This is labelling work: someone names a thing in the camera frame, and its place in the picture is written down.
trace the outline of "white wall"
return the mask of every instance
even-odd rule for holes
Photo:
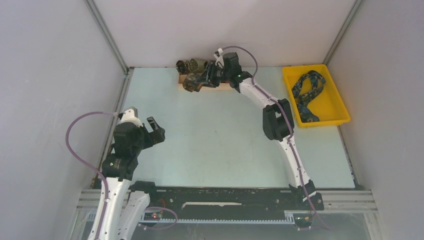
[[[350,156],[393,240],[423,239],[423,39],[422,0],[368,0],[329,64]]]
[[[322,63],[354,0],[96,0],[126,63],[174,67],[240,45],[260,66]],[[245,53],[243,66],[254,66]]]
[[[83,0],[0,1],[0,233],[66,238],[93,174],[68,152],[68,125],[112,111],[123,78]],[[81,121],[71,144],[96,163],[109,117]]]

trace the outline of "robotic arm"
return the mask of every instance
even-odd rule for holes
[[[274,97],[252,81],[252,75],[249,72],[242,71],[237,53],[222,53],[221,48],[215,52],[216,61],[206,62],[205,71],[202,74],[192,73],[191,76],[189,75],[183,82],[184,89],[189,92],[199,92],[202,87],[216,88],[220,83],[229,83],[237,92],[251,99],[256,106],[262,109],[262,128],[266,137],[274,141],[287,157],[287,161],[284,163],[290,190],[298,201],[303,203],[307,200],[303,188],[305,186],[309,197],[313,198],[317,193],[314,183],[300,160],[294,136],[290,135],[289,128],[293,129],[295,124],[289,101],[287,99],[277,100],[282,106],[290,126],[287,125],[280,108],[272,101]]]
[[[165,130],[149,117],[147,121],[153,131],[148,132],[134,107],[121,113],[119,118],[120,123],[113,132],[114,143],[101,165],[108,185],[108,198],[105,199],[106,188],[102,182],[100,202],[88,240],[130,240],[150,203],[148,192],[135,191],[121,215],[124,197],[138,165],[137,157],[143,149],[163,142]]]

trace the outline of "yellow tray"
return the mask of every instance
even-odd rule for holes
[[[325,78],[325,87],[320,95],[312,100],[307,108],[319,118],[315,122],[302,122],[299,116],[298,107],[293,97],[292,88],[299,78],[309,72],[315,70]],[[297,125],[300,128],[319,127],[319,126],[338,126],[351,120],[348,110],[337,91],[336,85],[330,75],[326,65],[302,65],[302,66],[285,66],[282,68],[282,79],[288,91],[291,105],[293,106],[294,116]],[[303,82],[300,94],[304,94],[312,89],[311,81],[308,79]]]

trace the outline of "blue patterned fabric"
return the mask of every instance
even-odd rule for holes
[[[312,90],[307,93],[301,94],[302,86],[306,79],[310,79]],[[291,92],[297,101],[297,109],[299,111],[300,120],[302,123],[319,122],[320,118],[315,116],[311,110],[308,109],[308,104],[314,100],[324,89],[326,79],[319,74],[317,71],[311,70],[308,73],[303,74],[299,80],[294,84]]]

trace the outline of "white table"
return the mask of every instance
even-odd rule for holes
[[[288,97],[281,69],[260,67],[256,75],[256,81],[280,99]],[[243,70],[254,72],[253,67]],[[265,137],[262,109],[235,90],[190,93],[178,90],[177,80],[174,68],[134,71],[124,108],[136,107],[145,124],[153,116],[165,129],[166,140],[141,152],[133,182],[288,187],[286,157]],[[294,134],[303,165],[317,188],[354,188],[337,127],[295,126]]]

